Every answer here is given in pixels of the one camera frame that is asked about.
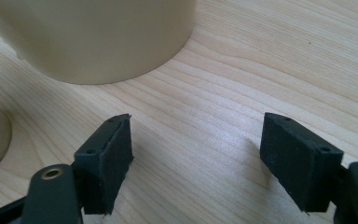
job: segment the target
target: wooden table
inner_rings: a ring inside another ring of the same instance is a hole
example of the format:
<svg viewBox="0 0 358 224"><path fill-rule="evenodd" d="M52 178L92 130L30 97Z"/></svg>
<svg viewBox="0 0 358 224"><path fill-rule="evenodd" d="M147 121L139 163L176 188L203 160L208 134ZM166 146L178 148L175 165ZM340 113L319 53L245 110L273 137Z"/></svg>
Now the wooden table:
<svg viewBox="0 0 358 224"><path fill-rule="evenodd" d="M132 114L135 160L112 216L86 223L331 223L301 213L259 159L265 112L358 161L358 1L199 0L194 32L158 69L81 86L43 77L0 38L13 136L0 206L38 169L71 163L105 119Z"/></svg>

